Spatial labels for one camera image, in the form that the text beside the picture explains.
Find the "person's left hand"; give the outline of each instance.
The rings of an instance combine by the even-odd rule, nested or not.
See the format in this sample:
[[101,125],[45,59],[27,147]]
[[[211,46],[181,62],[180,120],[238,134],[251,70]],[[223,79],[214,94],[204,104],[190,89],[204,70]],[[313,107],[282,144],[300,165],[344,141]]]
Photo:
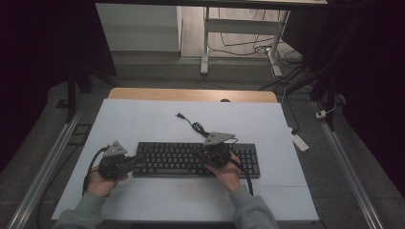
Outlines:
[[92,169],[92,172],[90,173],[89,186],[87,187],[87,192],[92,193],[101,198],[106,198],[120,181],[123,181],[127,178],[128,175],[118,180],[106,179],[98,172],[98,166],[96,166]]

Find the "aluminum rail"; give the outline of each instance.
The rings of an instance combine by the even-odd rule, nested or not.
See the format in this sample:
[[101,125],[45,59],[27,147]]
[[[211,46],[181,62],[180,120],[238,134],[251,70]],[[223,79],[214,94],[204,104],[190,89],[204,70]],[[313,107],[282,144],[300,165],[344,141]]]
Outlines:
[[370,200],[369,195],[361,184],[360,179],[358,178],[355,170],[352,167],[351,161],[348,158],[342,144],[339,141],[336,133],[333,132],[325,120],[321,120],[322,128],[324,129],[325,135],[336,155],[336,158],[342,168],[343,174],[346,177],[349,185],[352,188],[352,193],[357,199],[360,209],[364,214],[364,218],[369,224],[371,229],[383,229],[384,226],[373,206],[372,201]]
[[18,205],[17,210],[9,222],[7,228],[17,229],[24,228],[32,210],[34,209],[36,202],[41,197],[44,188],[46,187],[52,173],[53,169],[56,166],[57,161],[65,149],[66,144],[68,143],[69,136],[72,134],[75,129],[75,124],[80,119],[81,114],[83,113],[84,107],[88,101],[88,95],[83,95],[79,98],[78,109],[76,114],[73,116],[70,123],[66,123],[60,132],[55,144],[48,152],[47,157],[44,160],[41,168],[33,179],[28,191]]

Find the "keyboard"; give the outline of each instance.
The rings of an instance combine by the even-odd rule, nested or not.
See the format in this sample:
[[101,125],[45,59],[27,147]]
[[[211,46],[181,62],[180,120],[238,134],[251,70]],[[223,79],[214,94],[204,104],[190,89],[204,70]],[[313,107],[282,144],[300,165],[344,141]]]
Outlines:
[[[251,178],[260,176],[255,144],[225,144],[242,162]],[[192,152],[202,149],[201,143],[140,142],[137,155],[144,155],[135,166],[133,177],[214,177]]]

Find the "cable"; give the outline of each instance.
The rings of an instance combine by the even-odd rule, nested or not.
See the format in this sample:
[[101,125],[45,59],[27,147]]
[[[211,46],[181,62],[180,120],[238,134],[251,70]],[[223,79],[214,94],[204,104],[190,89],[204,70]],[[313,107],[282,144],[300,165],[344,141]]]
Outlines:
[[[301,67],[301,65],[295,67],[295,69],[293,69],[291,72],[289,72],[285,77],[288,77],[289,75],[291,75],[292,73],[294,73],[295,71],[297,71],[300,67]],[[267,87],[270,87],[270,86],[273,86],[274,84],[277,84],[277,83],[279,83],[279,81],[275,81],[275,82],[272,82],[272,83],[270,83],[270,84],[267,84],[267,85],[261,87],[260,89],[258,89],[257,91],[261,91],[262,89],[267,88]]]
[[[263,13],[262,21],[265,20],[265,16],[266,16],[266,10],[265,10],[265,12]],[[255,41],[254,41],[254,43],[253,43],[253,46],[252,46],[253,49],[256,49],[255,46],[256,46],[256,43],[258,42],[257,39],[259,39],[259,35],[260,35],[260,34],[257,34],[256,39],[255,39]]]
[[209,48],[211,51],[213,51],[213,52],[225,52],[225,53],[234,54],[234,55],[252,55],[252,54],[255,54],[255,53],[259,52],[260,50],[264,49],[264,47],[258,47],[259,49],[257,49],[255,52],[250,52],[250,53],[235,53],[235,52],[228,52],[228,51],[223,51],[223,50],[214,50],[214,49],[212,49],[212,48],[209,46],[209,44],[207,44],[207,45],[208,45],[208,48]]
[[279,61],[280,63],[282,63],[282,64],[284,64],[284,65],[302,64],[302,63],[303,63],[303,60],[302,60],[302,59],[294,59],[294,58],[292,58],[292,59],[295,60],[295,61],[291,61],[290,59],[286,58],[287,53],[294,52],[294,51],[295,51],[295,50],[286,52],[286,53],[284,54],[284,57],[281,57],[281,56],[280,56],[280,53],[279,53],[278,51],[276,51],[276,54],[278,55],[278,57],[276,56],[277,61]]
[[[250,20],[253,20],[256,17],[256,15],[258,13],[258,10],[255,10],[255,11],[256,12],[255,12],[254,17],[252,19],[250,19]],[[265,13],[263,14],[263,19],[262,20],[265,20],[265,15],[266,15],[266,10],[265,10]],[[221,8],[218,8],[218,18],[221,19]],[[255,45],[258,42],[264,42],[264,41],[269,41],[269,40],[274,39],[274,37],[272,37],[272,38],[268,38],[268,39],[258,41],[257,39],[259,38],[259,35],[257,35],[255,41],[249,41],[249,42],[243,42],[243,43],[234,43],[234,44],[225,44],[222,32],[220,32],[220,36],[221,36],[221,41],[223,42],[223,45],[226,46],[226,47],[253,44],[253,49],[255,49]]]
[[38,229],[41,229],[41,208],[42,208],[42,202],[44,201],[45,196],[47,195],[49,189],[51,188],[54,180],[57,178],[59,175],[60,171],[62,171],[63,167],[65,167],[66,163],[69,161],[69,159],[72,157],[72,155],[77,151],[77,149],[80,146],[76,146],[68,155],[68,157],[65,159],[65,161],[62,163],[62,165],[59,167],[59,169],[56,171],[56,173],[53,175],[52,179],[48,182],[47,186],[44,189],[44,192],[42,192],[41,197],[39,198],[37,202],[37,209],[36,209],[36,227]]
[[92,172],[93,165],[95,164],[96,159],[98,158],[98,156],[99,156],[102,152],[105,152],[109,147],[110,147],[110,146],[101,148],[101,149],[95,154],[95,156],[93,157],[92,162],[91,162],[90,165],[89,165],[89,169],[87,170],[87,175],[86,175],[86,177],[85,177],[84,180],[83,180],[83,192],[82,192],[82,195],[84,195],[84,193],[85,193],[86,190],[87,190],[87,187],[89,186],[90,173]]
[[[305,68],[305,65],[300,65],[299,67],[300,67],[300,68],[299,68],[299,70],[298,70],[297,72],[293,73],[292,75],[286,76],[286,77],[285,77],[286,79],[281,79],[281,78],[276,77],[276,75],[274,74],[273,68],[271,68],[271,75],[272,75],[275,79],[277,79],[277,80],[279,80],[279,81],[281,81],[281,82],[285,82],[285,83],[289,83],[289,84],[297,84],[296,82],[291,81],[291,79],[295,78],[295,76],[297,76],[298,73],[300,73],[301,71],[303,71],[304,68]],[[276,92],[276,90],[278,89],[278,87],[280,87],[281,85],[282,85],[282,84],[276,86],[276,87],[273,89],[273,91]]]
[[217,87],[219,87],[220,89],[227,90],[226,87],[223,87],[223,86],[221,86],[221,85],[219,85],[219,84],[217,84],[217,83],[209,82],[209,84],[214,85],[214,86],[217,86]]
[[236,138],[236,137],[232,137],[231,139],[233,139],[233,140],[235,140],[234,142],[232,142],[231,144],[232,144],[232,146],[236,143],[236,142],[238,142],[238,138]]
[[[304,69],[305,69],[305,66],[304,65],[301,65],[303,68],[301,68],[300,70],[299,70],[299,72],[296,72],[296,73],[294,73],[294,74],[292,74],[292,75],[290,75],[290,76],[286,76],[285,77],[285,80],[283,80],[283,81],[287,81],[287,83],[290,83],[290,84],[297,84],[298,82],[294,82],[294,81],[292,81],[292,79],[294,79],[296,76],[298,76],[298,73],[300,73],[301,71],[303,71]],[[303,77],[302,77],[302,79],[303,78],[306,78],[306,77],[308,77],[308,75],[310,75],[310,70],[309,70],[309,72],[307,73],[307,74],[305,74]],[[283,85],[283,83],[281,83],[280,85],[278,85],[278,86],[276,86],[274,89],[273,89],[273,91],[277,94],[277,89],[279,88],[279,87],[281,87]]]
[[334,106],[330,111],[325,112],[325,114],[329,113],[329,112],[333,112],[333,110],[336,108],[336,102],[334,102]]
[[288,103],[288,105],[289,105],[289,108],[291,109],[291,112],[292,112],[292,117],[294,118],[294,121],[295,121],[295,123],[297,124],[297,128],[292,129],[292,132],[291,132],[293,135],[295,135],[295,134],[297,134],[297,132],[301,129],[301,125],[300,125],[300,123],[298,122],[297,117],[295,116],[295,112],[294,112],[294,109],[292,109],[291,103],[289,103],[289,98],[288,98],[288,95],[287,95],[287,94],[286,94],[286,98],[287,98],[287,103]]
[[286,96],[286,90],[287,90],[287,88],[284,88],[283,97],[281,98],[281,105],[282,106],[283,106],[284,96]]
[[236,165],[236,167],[238,167],[238,169],[240,169],[240,170],[242,171],[242,173],[244,173],[244,175],[245,175],[245,177],[246,177],[246,180],[247,180],[247,186],[249,187],[249,193],[250,193],[252,196],[254,196],[254,195],[253,195],[252,180],[250,179],[250,175],[249,175],[249,173],[247,172],[247,170],[244,168],[244,166],[243,166],[242,164],[238,163],[238,161],[234,160],[233,158],[230,158],[229,161],[230,161],[232,164]]
[[184,115],[182,115],[182,114],[180,114],[180,113],[175,114],[175,116],[177,116],[177,117],[179,117],[179,118],[181,118],[181,119],[187,120],[188,123],[190,123],[191,127],[193,128],[193,130],[196,131],[197,133],[199,133],[200,135],[203,135],[204,137],[208,137],[208,136],[209,136],[209,133],[206,132],[206,131],[203,129],[203,125],[200,124],[199,122],[191,123],[190,120],[188,120]]

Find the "gray sleeve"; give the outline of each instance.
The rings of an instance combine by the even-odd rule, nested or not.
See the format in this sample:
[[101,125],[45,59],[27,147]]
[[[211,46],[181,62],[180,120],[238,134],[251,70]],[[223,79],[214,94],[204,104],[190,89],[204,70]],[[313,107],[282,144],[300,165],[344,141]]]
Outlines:
[[253,197],[244,185],[229,194],[235,205],[233,221],[238,229],[278,229],[276,219],[262,197]]
[[85,193],[74,210],[65,210],[53,229],[96,228],[102,222],[101,207],[105,198]]

